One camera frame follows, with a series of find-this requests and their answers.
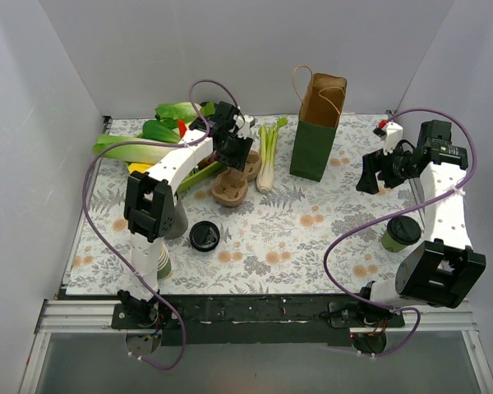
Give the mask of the brown cardboard cup carrier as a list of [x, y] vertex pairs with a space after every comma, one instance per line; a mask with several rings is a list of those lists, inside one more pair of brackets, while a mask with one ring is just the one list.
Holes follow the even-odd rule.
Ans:
[[229, 168], [217, 176], [211, 188], [216, 203], [225, 207], [239, 206], [247, 195], [248, 181], [246, 174]]

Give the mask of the black coffee cup lid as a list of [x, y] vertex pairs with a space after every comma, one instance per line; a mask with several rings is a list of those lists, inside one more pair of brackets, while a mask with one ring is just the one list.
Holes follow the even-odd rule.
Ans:
[[398, 216], [389, 220], [386, 232], [389, 238], [399, 245], [416, 244], [422, 237], [418, 222], [408, 216]]

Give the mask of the stack of green paper cups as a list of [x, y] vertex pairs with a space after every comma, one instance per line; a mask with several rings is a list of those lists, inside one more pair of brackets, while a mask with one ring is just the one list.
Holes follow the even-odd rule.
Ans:
[[172, 270], [171, 261], [169, 258], [169, 252], [167, 246], [163, 243], [161, 245], [161, 252], [159, 256], [159, 263], [157, 266], [157, 279], [162, 280], [166, 278]]

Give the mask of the single green paper cup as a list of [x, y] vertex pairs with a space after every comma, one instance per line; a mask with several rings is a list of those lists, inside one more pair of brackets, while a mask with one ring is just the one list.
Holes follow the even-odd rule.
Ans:
[[398, 253], [410, 246], [411, 243], [410, 239], [406, 238], [403, 234], [386, 230], [381, 238], [381, 245], [391, 253]]

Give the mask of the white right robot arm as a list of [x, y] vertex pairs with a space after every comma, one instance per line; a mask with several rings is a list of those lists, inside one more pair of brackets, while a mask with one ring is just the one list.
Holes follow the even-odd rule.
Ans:
[[450, 123], [422, 123], [417, 144], [409, 151], [402, 146], [400, 125], [382, 121], [374, 132], [384, 146], [363, 156], [357, 190], [375, 195], [380, 181], [393, 189], [418, 179], [426, 206], [421, 244], [393, 279], [372, 283], [369, 297], [355, 306], [357, 320], [369, 327], [383, 319], [384, 305], [458, 307], [486, 268], [485, 256], [474, 251], [468, 237], [464, 194], [458, 185], [467, 175], [468, 152], [453, 145]]

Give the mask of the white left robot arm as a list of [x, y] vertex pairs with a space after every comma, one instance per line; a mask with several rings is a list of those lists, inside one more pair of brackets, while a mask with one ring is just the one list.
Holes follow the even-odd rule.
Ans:
[[209, 116], [197, 114], [194, 121], [178, 127], [180, 140], [163, 158], [144, 172], [132, 172], [127, 181], [124, 218], [131, 233], [131, 283], [117, 294], [127, 316], [140, 328], [159, 321], [154, 304], [159, 279], [171, 268], [167, 237], [187, 230], [187, 218], [177, 190], [202, 160], [213, 156], [218, 163], [242, 170], [253, 139], [252, 116], [230, 103], [218, 103]]

